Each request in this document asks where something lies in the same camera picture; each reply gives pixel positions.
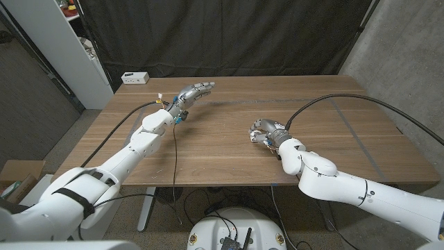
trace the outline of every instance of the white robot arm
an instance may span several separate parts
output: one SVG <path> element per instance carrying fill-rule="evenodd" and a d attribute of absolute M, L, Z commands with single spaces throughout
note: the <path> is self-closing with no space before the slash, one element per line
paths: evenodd
<path fill-rule="evenodd" d="M 444 240 L 443 200 L 422 197 L 340 172 L 330 160 L 306 152 L 305 146 L 292 138 L 279 122 L 258 119 L 249 133 L 252 142 L 263 143 L 276 151 L 287 174 L 302 172 L 299 188 L 306 195 L 357 206 L 430 242 Z"/>
<path fill-rule="evenodd" d="M 145 157 L 160 147 L 165 126 L 185 120 L 195 100 L 210 94 L 214 83 L 184 88 L 165 109 L 144 118 L 130 143 L 99 167 L 76 167 L 57 178 L 40 197 L 39 203 L 16 215 L 0 209 L 0 242 L 66 240 L 81 223 L 90 228 L 102 218 L 121 184 Z"/>

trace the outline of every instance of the gray table leg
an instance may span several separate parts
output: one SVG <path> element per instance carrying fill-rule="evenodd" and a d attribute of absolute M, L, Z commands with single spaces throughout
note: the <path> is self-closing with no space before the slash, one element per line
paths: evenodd
<path fill-rule="evenodd" d="M 147 194 L 154 195 L 155 187 L 148 187 L 146 189 Z M 141 233 L 146 230 L 148 225 L 149 216 L 151 213 L 151 208 L 154 206 L 154 198 L 145 196 L 144 205 L 142 205 L 142 211 L 140 211 L 139 223 L 137 225 L 137 230 Z"/>
<path fill-rule="evenodd" d="M 334 223 L 332 209 L 330 208 L 330 203 L 328 201 L 316 201 L 321 208 L 322 216 L 324 217 L 325 227 L 328 231 L 334 231 L 336 224 Z"/>

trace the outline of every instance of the table top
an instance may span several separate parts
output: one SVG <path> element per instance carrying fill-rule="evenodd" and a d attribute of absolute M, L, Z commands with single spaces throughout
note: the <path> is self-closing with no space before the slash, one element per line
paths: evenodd
<path fill-rule="evenodd" d="M 259 118 L 283 124 L 300 107 L 325 94 L 366 92 L 349 76 L 242 76 L 150 78 L 146 85 L 122 85 L 55 173 L 80 166 L 132 109 L 163 94 L 170 101 L 186 85 L 214 81 L 211 95 L 198 100 L 187 121 L 176 126 L 177 186 L 294 185 L 282 163 L 250 142 L 248 129 Z M 96 167 L 129 141 L 142 119 L 161 108 L 147 106 L 123 123 L 89 162 Z M 300 113 L 290 134 L 308 151 L 334 162 L 338 170 L 383 183 L 430 184 L 439 174 L 377 104 L 338 97 Z M 155 154 L 143 159 L 124 185 L 171 186 L 175 164 L 173 127 L 166 128 Z"/>

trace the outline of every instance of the white power strip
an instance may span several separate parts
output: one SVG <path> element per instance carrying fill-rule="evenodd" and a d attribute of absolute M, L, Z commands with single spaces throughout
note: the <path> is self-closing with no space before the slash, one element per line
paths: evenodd
<path fill-rule="evenodd" d="M 145 84 L 150 76 L 147 72 L 125 72 L 121 78 L 125 84 Z"/>

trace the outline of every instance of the concrete wall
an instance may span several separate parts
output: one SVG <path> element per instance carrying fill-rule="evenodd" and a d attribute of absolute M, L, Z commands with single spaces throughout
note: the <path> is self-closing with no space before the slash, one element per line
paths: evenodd
<path fill-rule="evenodd" d="M 405 111 L 444 138 L 443 1 L 380 1 L 340 74 L 353 76 L 369 96 Z M 444 176 L 444 147 L 403 117 L 385 111 Z M 443 199 L 443 182 L 423 194 Z M 334 214 L 342 232 L 360 249 L 415 249 L 425 243 L 356 208 L 334 205 Z"/>

